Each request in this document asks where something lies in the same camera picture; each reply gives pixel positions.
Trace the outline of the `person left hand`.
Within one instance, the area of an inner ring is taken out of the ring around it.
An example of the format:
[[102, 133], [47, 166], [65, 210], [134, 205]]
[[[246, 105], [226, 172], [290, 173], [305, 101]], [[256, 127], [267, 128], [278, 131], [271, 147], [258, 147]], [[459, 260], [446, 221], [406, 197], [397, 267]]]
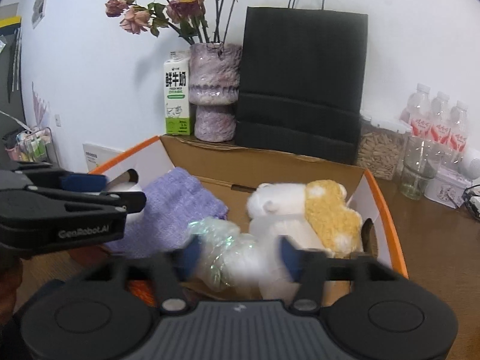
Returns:
[[18, 260], [4, 271], [0, 279], [0, 325], [3, 327], [12, 317], [16, 305], [17, 290], [22, 284], [23, 264]]

